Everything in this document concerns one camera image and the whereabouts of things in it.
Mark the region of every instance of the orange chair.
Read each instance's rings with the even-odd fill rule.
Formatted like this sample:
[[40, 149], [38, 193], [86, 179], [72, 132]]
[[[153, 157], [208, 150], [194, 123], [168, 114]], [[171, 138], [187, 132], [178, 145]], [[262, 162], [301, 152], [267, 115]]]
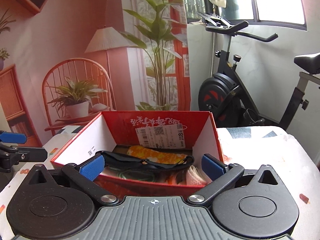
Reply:
[[52, 136], [55, 135], [56, 130], [60, 130], [66, 125], [86, 125], [96, 116], [96, 114], [91, 114], [85, 121], [72, 122], [72, 119], [68, 120], [64, 107], [58, 110], [58, 106], [48, 103], [59, 96], [55, 87], [66, 85], [65, 77], [72, 80], [92, 80], [99, 88], [107, 90], [107, 92], [98, 93], [99, 97], [93, 98], [92, 104], [104, 104], [111, 111], [116, 109], [110, 77], [99, 63], [85, 58], [71, 58], [62, 61], [50, 69], [42, 83], [44, 108], [49, 123], [49, 126], [44, 130], [51, 131]]

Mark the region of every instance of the exercise bike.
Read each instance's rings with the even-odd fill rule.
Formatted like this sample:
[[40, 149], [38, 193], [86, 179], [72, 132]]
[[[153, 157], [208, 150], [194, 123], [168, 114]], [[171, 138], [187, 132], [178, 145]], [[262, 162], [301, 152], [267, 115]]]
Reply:
[[222, 50], [215, 53], [215, 56], [220, 58], [218, 71], [206, 79], [200, 87], [199, 110], [212, 112], [217, 127], [272, 125], [286, 130], [300, 104], [304, 110], [308, 107], [309, 101], [303, 100], [308, 82], [320, 85], [320, 79], [313, 76], [320, 74], [320, 53], [294, 58], [294, 63], [307, 73], [300, 72], [298, 85], [293, 91], [283, 117], [280, 122], [277, 122], [259, 113], [245, 85], [236, 73], [237, 63], [240, 62], [241, 57], [234, 55], [235, 63], [232, 65], [229, 62], [229, 54], [231, 39], [236, 35], [262, 42], [271, 42], [278, 38], [278, 35], [275, 33], [268, 38], [262, 38], [241, 31], [249, 25], [246, 21], [231, 25], [227, 20], [215, 14], [199, 13], [199, 15], [202, 17], [202, 22], [206, 23], [206, 31], [220, 33], [224, 37]]

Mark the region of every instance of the orange floral cloth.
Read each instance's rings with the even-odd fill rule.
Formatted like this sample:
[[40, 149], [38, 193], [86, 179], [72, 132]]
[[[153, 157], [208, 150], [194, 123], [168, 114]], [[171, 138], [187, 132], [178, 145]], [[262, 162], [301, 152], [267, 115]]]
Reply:
[[176, 164], [187, 157], [185, 154], [163, 153], [143, 146], [131, 146], [128, 149], [127, 155], [134, 156], [139, 159], [149, 159], [152, 162], [163, 164]]

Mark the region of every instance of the metal screw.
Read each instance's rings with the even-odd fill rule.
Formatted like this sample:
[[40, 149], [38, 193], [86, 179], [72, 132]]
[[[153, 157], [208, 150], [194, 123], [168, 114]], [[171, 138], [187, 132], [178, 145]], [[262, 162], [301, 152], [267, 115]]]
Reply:
[[204, 196], [201, 195], [191, 195], [189, 200], [194, 203], [200, 203], [204, 201]]
[[104, 203], [113, 203], [116, 200], [117, 200], [117, 197], [113, 195], [103, 195], [101, 197], [101, 201], [103, 201]]

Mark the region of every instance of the lampshade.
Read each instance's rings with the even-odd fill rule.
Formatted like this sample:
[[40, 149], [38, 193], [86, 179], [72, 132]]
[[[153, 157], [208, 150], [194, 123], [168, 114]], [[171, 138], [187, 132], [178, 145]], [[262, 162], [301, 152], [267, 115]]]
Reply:
[[85, 53], [99, 50], [107, 50], [134, 45], [124, 38], [113, 27], [103, 28], [96, 31], [92, 37]]

